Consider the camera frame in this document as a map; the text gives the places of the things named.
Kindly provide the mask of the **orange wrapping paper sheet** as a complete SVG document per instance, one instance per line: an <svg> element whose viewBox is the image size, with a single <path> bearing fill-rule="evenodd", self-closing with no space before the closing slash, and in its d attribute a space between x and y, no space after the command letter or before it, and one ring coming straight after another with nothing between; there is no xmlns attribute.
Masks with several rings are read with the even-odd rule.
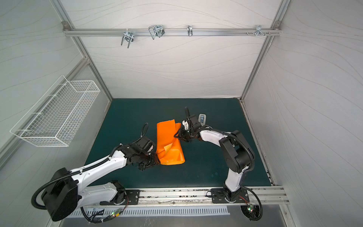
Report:
<svg viewBox="0 0 363 227"><path fill-rule="evenodd" d="M181 143L174 135L181 128L181 123L175 120L157 124L157 156L161 165L180 165L185 162Z"/></svg>

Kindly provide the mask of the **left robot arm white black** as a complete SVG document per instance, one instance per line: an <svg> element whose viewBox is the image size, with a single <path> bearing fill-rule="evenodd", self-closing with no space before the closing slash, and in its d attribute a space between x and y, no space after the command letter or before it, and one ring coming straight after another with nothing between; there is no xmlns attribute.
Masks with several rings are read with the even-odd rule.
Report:
<svg viewBox="0 0 363 227"><path fill-rule="evenodd" d="M91 164L67 170L61 168L51 181L37 189L31 197L31 204L39 210L47 210L53 221L68 217L76 209L84 209L95 203L127 205L129 196L117 181L91 186L103 176L136 164L140 170L158 165L156 145L126 144L115 147L110 155Z"/></svg>

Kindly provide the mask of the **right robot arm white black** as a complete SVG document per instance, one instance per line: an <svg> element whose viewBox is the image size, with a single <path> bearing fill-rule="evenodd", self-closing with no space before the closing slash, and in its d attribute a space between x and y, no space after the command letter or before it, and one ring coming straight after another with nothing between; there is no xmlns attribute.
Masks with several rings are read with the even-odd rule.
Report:
<svg viewBox="0 0 363 227"><path fill-rule="evenodd" d="M255 167L255 157L252 149L244 141L241 132L225 132L210 126L198 129L186 130L181 127L174 137L185 142L193 139L205 141L221 148L224 160L229 168L227 178L223 186L223 194L228 202L235 202L239 194L244 190L244 180L248 172Z"/></svg>

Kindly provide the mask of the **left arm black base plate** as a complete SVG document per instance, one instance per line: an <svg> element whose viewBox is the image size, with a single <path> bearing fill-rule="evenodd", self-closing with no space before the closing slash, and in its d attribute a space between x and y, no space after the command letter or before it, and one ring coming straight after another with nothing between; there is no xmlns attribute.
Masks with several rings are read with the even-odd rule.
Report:
<svg viewBox="0 0 363 227"><path fill-rule="evenodd" d="M125 190L117 199L112 201L102 201L100 205L138 205L140 198L140 190Z"/></svg>

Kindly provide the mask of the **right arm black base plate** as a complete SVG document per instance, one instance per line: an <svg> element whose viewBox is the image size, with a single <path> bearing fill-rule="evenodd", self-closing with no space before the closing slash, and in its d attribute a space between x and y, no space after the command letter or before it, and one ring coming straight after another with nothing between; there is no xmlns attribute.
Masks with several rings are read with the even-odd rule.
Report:
<svg viewBox="0 0 363 227"><path fill-rule="evenodd" d="M248 193L244 189L229 193L224 188L212 188L207 191L206 196L211 198L213 204L250 202Z"/></svg>

